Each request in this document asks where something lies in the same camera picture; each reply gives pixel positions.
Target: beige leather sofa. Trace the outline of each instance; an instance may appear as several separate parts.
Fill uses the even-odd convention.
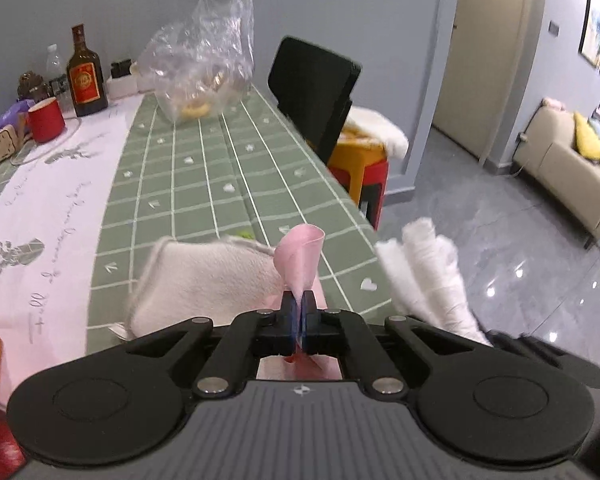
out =
[[[573,114],[541,108],[514,160],[600,239],[600,166],[573,149],[574,137]]]

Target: green checkered tablecloth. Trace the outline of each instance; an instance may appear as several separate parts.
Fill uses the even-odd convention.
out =
[[[15,172],[0,165],[0,192]],[[329,306],[368,320],[394,313],[376,235],[314,152],[257,89],[218,117],[174,126],[144,97],[116,170],[91,280],[87,352],[117,343],[107,327],[153,243],[250,233],[275,246],[302,222],[326,234],[318,266]]]

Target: red cup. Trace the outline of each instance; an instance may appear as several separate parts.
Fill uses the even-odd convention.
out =
[[[49,97],[29,108],[29,127],[33,139],[42,144],[55,139],[64,130],[64,117],[55,97]]]

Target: framed painting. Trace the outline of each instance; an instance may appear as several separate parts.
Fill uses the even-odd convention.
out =
[[[580,53],[596,69],[600,69],[600,0],[587,0]]]

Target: beige door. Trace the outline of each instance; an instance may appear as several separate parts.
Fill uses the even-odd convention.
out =
[[[480,157],[500,126],[525,0],[458,0],[434,126]]]

